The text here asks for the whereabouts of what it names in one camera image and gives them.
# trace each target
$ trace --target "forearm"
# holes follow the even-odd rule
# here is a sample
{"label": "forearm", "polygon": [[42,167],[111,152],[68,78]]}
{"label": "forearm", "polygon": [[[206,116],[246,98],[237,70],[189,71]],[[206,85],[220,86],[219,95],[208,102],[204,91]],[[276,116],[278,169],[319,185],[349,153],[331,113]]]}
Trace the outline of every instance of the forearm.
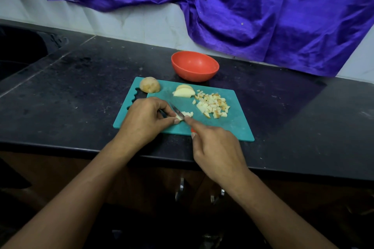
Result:
{"label": "forearm", "polygon": [[227,190],[274,249],[336,248],[248,171]]}
{"label": "forearm", "polygon": [[3,248],[81,248],[112,181],[132,157],[130,152],[110,142]]}

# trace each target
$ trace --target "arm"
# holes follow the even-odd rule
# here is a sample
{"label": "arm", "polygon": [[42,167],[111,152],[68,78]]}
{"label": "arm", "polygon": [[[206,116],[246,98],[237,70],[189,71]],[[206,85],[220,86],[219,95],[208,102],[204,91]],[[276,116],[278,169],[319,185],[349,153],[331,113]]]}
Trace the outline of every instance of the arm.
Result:
{"label": "arm", "polygon": [[[163,118],[159,109],[171,117]],[[140,148],[179,122],[174,116],[158,98],[136,100],[116,137],[3,249],[82,248],[115,176]]]}
{"label": "arm", "polygon": [[197,132],[191,134],[195,161],[241,205],[274,249],[336,248],[248,169],[231,132],[188,116],[185,121]]}

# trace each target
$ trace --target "knife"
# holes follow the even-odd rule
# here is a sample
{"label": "knife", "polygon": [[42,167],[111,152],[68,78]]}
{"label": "knife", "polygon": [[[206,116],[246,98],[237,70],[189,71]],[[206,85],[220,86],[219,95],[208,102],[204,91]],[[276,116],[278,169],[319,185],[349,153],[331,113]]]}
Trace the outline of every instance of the knife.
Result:
{"label": "knife", "polygon": [[[175,111],[175,113],[182,119],[182,120],[184,120],[184,115],[183,115],[183,113],[181,113],[180,112],[180,110],[179,109],[177,109],[176,108],[176,106],[175,105],[173,105],[171,102],[169,102],[170,103],[170,106],[171,106],[171,108]],[[192,127],[191,127],[191,132],[194,132],[194,133],[197,133]]]}

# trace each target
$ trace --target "bowl rim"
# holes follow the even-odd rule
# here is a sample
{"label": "bowl rim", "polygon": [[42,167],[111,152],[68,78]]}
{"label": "bowl rim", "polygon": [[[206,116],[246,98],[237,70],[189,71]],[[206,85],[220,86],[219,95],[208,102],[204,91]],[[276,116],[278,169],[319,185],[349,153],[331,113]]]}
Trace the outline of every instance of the bowl rim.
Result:
{"label": "bowl rim", "polygon": [[[174,62],[173,60],[173,56],[177,53],[184,53],[184,52],[189,52],[189,53],[196,53],[196,54],[201,54],[201,55],[205,55],[205,56],[208,56],[209,58],[213,59],[217,65],[218,65],[218,68],[217,70],[213,71],[213,72],[210,72],[210,73],[199,73],[199,72],[192,72],[192,71],[188,71],[188,70],[185,70],[184,68],[180,67],[177,63]],[[204,54],[204,53],[198,53],[196,51],[189,51],[189,50],[183,50],[183,51],[178,51],[176,53],[173,53],[172,56],[171,56],[171,63],[174,64],[176,67],[178,67],[179,69],[183,70],[183,71],[186,71],[186,72],[189,72],[189,73],[194,73],[194,74],[199,74],[199,75],[209,75],[209,74],[212,74],[212,73],[217,73],[218,70],[220,69],[220,64],[217,62],[217,60],[215,60],[213,57],[210,57],[209,55],[207,54]]]}

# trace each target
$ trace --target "white tile wall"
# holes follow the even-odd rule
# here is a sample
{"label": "white tile wall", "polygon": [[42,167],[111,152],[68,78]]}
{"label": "white tile wall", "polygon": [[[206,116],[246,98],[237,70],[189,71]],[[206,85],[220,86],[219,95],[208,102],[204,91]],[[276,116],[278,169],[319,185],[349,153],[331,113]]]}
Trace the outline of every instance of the white tile wall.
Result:
{"label": "white tile wall", "polygon": [[[234,58],[195,44],[176,4],[129,6],[101,13],[66,1],[0,0],[0,18]],[[374,83],[374,27],[338,76]]]}

